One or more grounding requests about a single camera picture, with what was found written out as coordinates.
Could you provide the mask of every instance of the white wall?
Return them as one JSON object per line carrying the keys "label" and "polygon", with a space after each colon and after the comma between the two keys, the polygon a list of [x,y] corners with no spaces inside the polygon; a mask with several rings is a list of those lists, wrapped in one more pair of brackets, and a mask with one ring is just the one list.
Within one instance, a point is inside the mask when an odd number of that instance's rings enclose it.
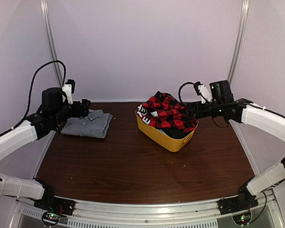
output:
{"label": "white wall", "polygon": [[[285,0],[250,1],[240,59],[232,82],[245,97],[285,115]],[[256,128],[238,125],[260,172],[285,156],[285,145]],[[285,183],[275,188],[285,219]]]}
{"label": "white wall", "polygon": [[[75,99],[177,97],[187,81],[226,79],[242,0],[49,0],[58,58]],[[185,100],[197,99],[191,86]]]}
{"label": "white wall", "polygon": [[[0,1],[0,133],[24,115],[29,85],[35,70],[50,61],[39,0]],[[57,86],[53,67],[38,74],[32,94],[33,113],[41,102],[41,91]],[[0,171],[32,178],[47,138],[20,148],[0,162]],[[0,228],[7,222],[14,202],[0,197]]]}

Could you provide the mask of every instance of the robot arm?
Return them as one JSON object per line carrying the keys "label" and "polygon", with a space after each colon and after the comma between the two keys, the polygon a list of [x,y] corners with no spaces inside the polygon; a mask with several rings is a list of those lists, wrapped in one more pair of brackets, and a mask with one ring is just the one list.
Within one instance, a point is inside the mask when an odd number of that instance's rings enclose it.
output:
{"label": "robot arm", "polygon": [[[244,98],[234,101],[228,81],[210,83],[212,94],[211,102],[205,102],[204,97],[207,97],[209,92],[200,90],[199,88],[201,87],[202,84],[200,84],[200,82],[194,83],[194,89],[198,95],[202,96],[202,101],[189,103],[187,105],[190,114],[195,115],[197,118],[208,116],[215,118],[222,116],[225,121],[234,120],[240,124],[247,124],[259,128],[285,143],[284,116],[267,110],[266,107],[261,107]],[[246,209],[255,195],[266,189],[275,187],[283,181],[285,181],[285,157],[264,173],[247,181],[238,190],[238,200],[237,202],[235,201],[238,205],[237,208]],[[223,208],[223,210],[226,205],[228,206],[228,204],[223,203],[224,200],[228,199],[223,199],[219,202],[220,208]]]}
{"label": "robot arm", "polygon": [[[68,80],[63,88],[42,92],[42,105],[37,113],[26,118],[18,127],[0,137],[0,161],[20,147],[39,140],[70,117],[88,115],[90,101],[73,102],[75,82]],[[43,182],[24,180],[0,173],[0,195],[27,197],[35,200],[54,196],[53,189]]]}

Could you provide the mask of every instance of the yellow basket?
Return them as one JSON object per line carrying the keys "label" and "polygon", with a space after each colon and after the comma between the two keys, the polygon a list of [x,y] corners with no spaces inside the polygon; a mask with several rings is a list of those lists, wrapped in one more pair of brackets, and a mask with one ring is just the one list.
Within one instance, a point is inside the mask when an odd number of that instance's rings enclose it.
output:
{"label": "yellow basket", "polygon": [[145,124],[137,114],[135,114],[135,115],[137,118],[139,130],[141,130],[149,138],[151,138],[152,140],[157,142],[159,145],[161,145],[162,147],[166,148],[168,151],[171,151],[171,152],[177,152],[184,145],[186,145],[190,141],[190,139],[193,137],[193,134],[196,130],[196,128],[195,128],[195,130],[190,132],[190,134],[188,134],[185,138],[173,139],[173,138],[163,134],[162,132],[160,132],[156,128]]}

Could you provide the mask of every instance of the brown tabletop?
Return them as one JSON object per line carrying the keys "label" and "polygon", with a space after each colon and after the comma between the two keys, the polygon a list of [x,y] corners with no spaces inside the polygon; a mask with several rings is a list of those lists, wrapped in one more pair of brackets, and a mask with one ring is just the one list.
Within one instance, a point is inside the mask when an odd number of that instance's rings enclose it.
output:
{"label": "brown tabletop", "polygon": [[56,135],[37,178],[61,197],[149,204],[235,195],[254,176],[232,127],[201,119],[192,140],[172,153],[138,130],[138,105],[92,104],[114,116],[106,138]]}

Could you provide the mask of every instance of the black and red plaid fabric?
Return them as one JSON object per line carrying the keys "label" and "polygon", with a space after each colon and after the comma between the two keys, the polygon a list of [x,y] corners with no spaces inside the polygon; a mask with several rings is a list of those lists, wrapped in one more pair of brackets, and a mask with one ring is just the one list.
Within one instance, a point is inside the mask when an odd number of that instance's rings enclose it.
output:
{"label": "black and red plaid fabric", "polygon": [[161,92],[142,103],[137,115],[156,129],[176,128],[183,133],[190,133],[198,123],[195,117],[187,116],[185,107],[173,96]]}

